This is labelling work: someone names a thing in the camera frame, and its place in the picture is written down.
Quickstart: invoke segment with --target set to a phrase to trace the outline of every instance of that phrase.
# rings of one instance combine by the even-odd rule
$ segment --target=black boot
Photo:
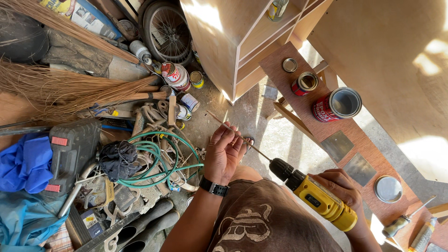
[[[120,252],[143,251],[157,232],[173,226],[179,218],[179,212],[176,210],[171,210],[169,213],[151,222],[145,230],[134,237],[124,248],[120,250]]]
[[[148,210],[146,214],[143,214],[137,220],[129,223],[118,233],[117,245],[125,244],[133,237],[138,235],[149,222],[163,216],[168,213],[173,207],[171,200],[159,200],[153,208]]]

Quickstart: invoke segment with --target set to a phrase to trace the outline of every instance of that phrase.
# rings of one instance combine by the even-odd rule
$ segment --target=black tool case
[[[73,189],[77,175],[95,162],[100,133],[101,122],[95,118],[63,123],[52,128],[53,178],[49,184],[60,187],[59,192],[44,190],[42,193],[59,197]]]

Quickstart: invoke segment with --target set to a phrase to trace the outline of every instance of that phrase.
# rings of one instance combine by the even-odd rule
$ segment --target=yellow cordless drill
[[[356,213],[310,176],[294,170],[280,158],[271,160],[269,169],[279,179],[286,181],[285,185],[295,195],[339,230],[347,232],[355,226],[358,220]]]

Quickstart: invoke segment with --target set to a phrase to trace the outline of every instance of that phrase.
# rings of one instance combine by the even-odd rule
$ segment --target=screwdriver
[[[387,238],[394,237],[396,235],[396,233],[398,232],[398,230],[402,229],[405,225],[408,225],[409,223],[411,223],[411,218],[414,214],[416,214],[418,211],[420,211],[424,206],[426,206],[426,204],[431,202],[431,200],[433,200],[434,198],[436,198],[436,195],[431,196],[423,204],[423,206],[421,206],[420,208],[415,210],[415,212],[413,212],[411,215],[401,215],[398,219],[394,220],[392,222],[392,224],[388,225],[387,227],[384,227],[383,232],[382,232],[383,235],[386,236]]]
[[[303,202],[305,202],[314,211],[330,221],[339,230],[347,232],[351,230],[358,220],[358,216],[349,206],[345,205],[338,197],[317,183],[310,176],[295,170],[287,162],[280,158],[270,159],[264,155],[255,146],[238,135],[229,126],[225,125],[216,115],[207,111],[215,120],[227,129],[233,131],[236,136],[241,138],[246,144],[269,160],[269,169],[293,191]]]

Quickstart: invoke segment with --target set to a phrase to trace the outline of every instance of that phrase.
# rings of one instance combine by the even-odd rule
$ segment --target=wristwatch
[[[199,187],[206,190],[207,192],[211,194],[216,194],[219,196],[225,197],[227,195],[228,189],[230,187],[228,186],[221,186],[217,183],[213,183],[212,181],[206,179],[204,176],[201,179],[201,182],[199,183]]]

